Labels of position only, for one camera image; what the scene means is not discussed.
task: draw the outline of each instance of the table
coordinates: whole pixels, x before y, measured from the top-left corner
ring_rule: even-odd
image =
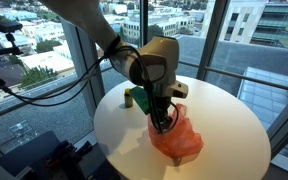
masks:
[[[136,103],[124,108],[124,89],[135,86],[126,81],[105,95],[94,117],[97,141],[108,161],[132,180],[261,179],[271,148],[255,114],[214,85],[183,76],[177,80],[189,86],[189,94],[172,101],[188,107],[193,130],[202,135],[204,147],[199,156],[172,160],[151,144],[147,116]]]

